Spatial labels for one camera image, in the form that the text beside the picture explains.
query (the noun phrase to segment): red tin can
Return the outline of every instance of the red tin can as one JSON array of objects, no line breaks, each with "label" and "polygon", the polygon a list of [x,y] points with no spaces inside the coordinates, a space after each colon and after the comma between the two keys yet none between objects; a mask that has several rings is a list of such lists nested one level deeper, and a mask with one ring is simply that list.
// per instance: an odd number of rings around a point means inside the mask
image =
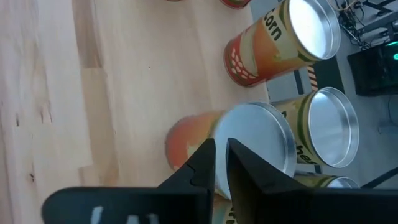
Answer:
[{"label": "red tin can", "polygon": [[220,0],[224,5],[233,9],[244,8],[251,0]]}]

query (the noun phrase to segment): can rim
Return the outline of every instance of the can rim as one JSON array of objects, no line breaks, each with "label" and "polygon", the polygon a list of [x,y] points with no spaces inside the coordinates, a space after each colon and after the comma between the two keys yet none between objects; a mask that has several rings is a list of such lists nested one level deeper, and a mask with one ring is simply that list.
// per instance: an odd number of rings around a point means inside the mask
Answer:
[{"label": "can rim", "polygon": [[286,0],[286,1],[289,1],[288,2],[289,5],[287,6],[288,14],[289,14],[289,23],[292,26],[293,35],[298,40],[297,43],[300,44],[301,48],[303,50],[305,50],[307,54],[311,55],[316,60],[327,60],[327,59],[334,57],[337,54],[337,51],[340,47],[341,31],[340,31],[340,25],[339,25],[339,22],[337,19],[336,12],[332,8],[332,6],[328,3],[328,1],[325,1],[325,0],[320,0],[320,1],[319,0],[300,0],[300,1],[305,1],[309,4],[311,4],[311,6],[313,8],[317,7],[318,11],[321,11],[322,15],[328,21],[328,27],[329,27],[328,29],[330,30],[330,36],[331,36],[331,44],[330,44],[329,48],[326,50],[326,52],[324,53],[323,57],[320,57],[319,55],[315,55],[313,52],[309,51],[309,49],[306,46],[303,45],[302,41],[296,34],[296,31],[293,27],[292,17],[290,14],[291,2],[296,1],[296,0]]},{"label": "can rim", "polygon": [[360,188],[359,184],[349,177],[336,177],[328,184],[327,187],[329,187],[334,181],[339,181],[341,184],[346,184],[344,188]]},{"label": "can rim", "polygon": [[[284,139],[285,139],[285,164],[284,164],[284,169],[282,170],[283,173],[285,173],[286,175],[288,175],[289,177],[293,177],[295,174],[295,168],[296,168],[296,164],[297,164],[297,153],[296,153],[296,149],[295,149],[295,141],[294,141],[294,134],[293,131],[291,130],[287,120],[283,117],[283,115],[272,105],[268,104],[268,103],[264,103],[261,101],[250,101],[248,103],[241,103],[238,105],[233,106],[230,110],[226,111],[224,114],[221,115],[221,117],[219,118],[217,125],[214,127],[213,132],[212,132],[212,136],[214,137],[218,128],[219,128],[219,124],[220,121],[230,112],[233,111],[237,106],[241,106],[241,105],[256,105],[256,106],[260,106],[261,108],[264,108],[265,110],[267,110],[268,112],[270,112],[271,115],[273,115],[273,117],[275,118],[275,120],[278,122],[279,126],[280,126],[280,130],[282,131],[283,135],[284,135]],[[217,174],[215,175],[215,184],[217,186],[221,186],[220,185],[220,179],[217,176]],[[224,189],[222,189],[221,187],[218,188],[218,190],[228,199],[231,199],[231,194],[228,191],[226,192]]]},{"label": "can rim", "polygon": [[[320,153],[317,151],[316,147],[314,146],[313,139],[311,137],[310,115],[311,115],[311,108],[313,106],[313,99],[318,94],[325,93],[325,92],[334,95],[336,97],[336,99],[340,101],[340,103],[342,104],[341,107],[345,111],[346,119],[349,124],[349,146],[348,146],[348,149],[346,150],[346,153],[343,156],[343,158],[335,164],[330,164],[330,162],[327,162],[326,160],[324,160],[324,158],[322,158],[322,156],[320,155]],[[308,108],[308,123],[307,123],[307,125],[308,125],[308,136],[310,138],[311,147],[314,149],[313,151],[315,152],[315,154],[318,156],[318,158],[324,164],[326,164],[330,167],[343,168],[343,167],[348,166],[354,160],[355,155],[358,151],[358,146],[359,146],[358,117],[355,113],[353,105],[351,104],[351,102],[349,101],[349,99],[347,98],[347,96],[344,93],[342,93],[341,91],[339,91],[338,89],[333,88],[333,87],[325,87],[325,88],[322,88],[322,89],[316,91],[315,94],[313,94],[311,96],[311,98],[309,99],[309,103],[310,103],[310,106]]]}]

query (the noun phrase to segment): orange tin can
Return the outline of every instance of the orange tin can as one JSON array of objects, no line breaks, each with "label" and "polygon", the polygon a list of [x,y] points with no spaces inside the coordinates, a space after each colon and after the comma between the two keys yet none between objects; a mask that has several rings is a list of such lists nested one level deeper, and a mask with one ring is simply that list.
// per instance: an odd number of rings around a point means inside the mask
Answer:
[{"label": "orange tin can", "polygon": [[340,27],[327,1],[285,0],[228,42],[224,65],[239,85],[255,86],[319,60],[340,46]]},{"label": "orange tin can", "polygon": [[218,118],[224,111],[188,116],[178,121],[166,137],[166,156],[173,170],[178,170],[211,137]]},{"label": "orange tin can", "polygon": [[220,0],[224,5],[233,9],[244,8],[251,0]]},{"label": "orange tin can", "polygon": [[277,169],[294,175],[297,154],[293,132],[282,114],[267,103],[251,101],[229,110],[182,118],[165,140],[170,167],[177,170],[183,166],[207,138],[215,140],[215,192],[224,198],[231,198],[226,171],[228,138],[237,139]]}]

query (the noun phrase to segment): striped pattern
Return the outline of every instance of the striped pattern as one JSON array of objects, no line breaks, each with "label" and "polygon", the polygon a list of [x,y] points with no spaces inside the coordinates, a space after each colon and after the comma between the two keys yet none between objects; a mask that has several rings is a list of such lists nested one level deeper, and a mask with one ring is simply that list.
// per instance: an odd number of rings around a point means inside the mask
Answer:
[{"label": "striped pattern", "polygon": [[312,65],[307,66],[308,76],[310,77],[311,89],[313,91],[318,90],[317,76],[315,76],[315,70]]}]

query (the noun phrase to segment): gray floor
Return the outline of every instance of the gray floor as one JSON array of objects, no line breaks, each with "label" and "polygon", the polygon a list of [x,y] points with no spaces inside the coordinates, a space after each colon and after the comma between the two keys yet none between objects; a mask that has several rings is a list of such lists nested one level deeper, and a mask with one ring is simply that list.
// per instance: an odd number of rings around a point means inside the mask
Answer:
[{"label": "gray floor", "polygon": [[[276,5],[277,0],[252,0],[253,18],[258,19]],[[358,154],[348,167],[342,169],[322,167],[322,172],[324,174],[348,176],[357,181],[359,185],[363,185],[398,166],[398,149],[396,147],[398,128],[391,126],[379,129],[381,125],[389,124],[388,97],[365,98],[356,95],[351,69],[346,58],[358,50],[357,47],[350,44],[345,35],[342,35],[341,47],[336,56],[346,95],[351,100],[358,115],[360,128]],[[306,69],[301,70],[300,74],[304,92],[310,93],[311,87]],[[299,95],[293,73],[267,82],[267,87],[271,101],[295,98]],[[393,97],[391,111],[392,117],[396,118],[398,123],[398,96]],[[313,167],[300,165],[298,170],[313,172]],[[392,178],[379,187],[398,188],[398,177]]]}]

